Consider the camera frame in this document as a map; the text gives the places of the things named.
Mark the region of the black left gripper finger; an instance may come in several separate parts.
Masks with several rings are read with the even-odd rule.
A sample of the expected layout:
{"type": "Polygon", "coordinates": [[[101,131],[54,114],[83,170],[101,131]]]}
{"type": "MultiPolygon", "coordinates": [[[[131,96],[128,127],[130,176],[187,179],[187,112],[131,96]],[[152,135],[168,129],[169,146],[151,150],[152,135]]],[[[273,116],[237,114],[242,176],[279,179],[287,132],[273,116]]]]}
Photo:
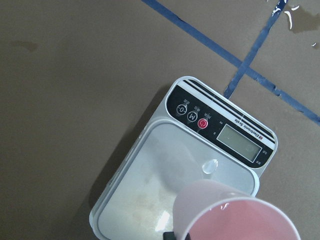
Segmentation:
{"type": "MultiPolygon", "coordinates": [[[[163,240],[177,240],[177,237],[173,231],[164,232],[162,238],[163,240]]],[[[189,233],[186,235],[185,240],[191,240],[189,233]]]]}

